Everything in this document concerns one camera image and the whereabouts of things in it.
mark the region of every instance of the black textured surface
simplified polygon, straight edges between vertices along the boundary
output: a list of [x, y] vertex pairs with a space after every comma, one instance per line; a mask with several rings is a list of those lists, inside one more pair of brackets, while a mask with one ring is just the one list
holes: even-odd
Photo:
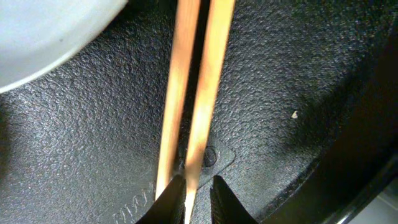
[[[336, 139], [394, 4], [236, 3], [211, 129], [236, 155], [221, 175], [258, 221]], [[129, 220], [145, 213], [131, 201], [153, 200], [174, 13], [127, 6], [69, 62], [1, 95], [0, 223], [112, 223], [128, 203]], [[194, 223], [210, 222], [209, 189]]]

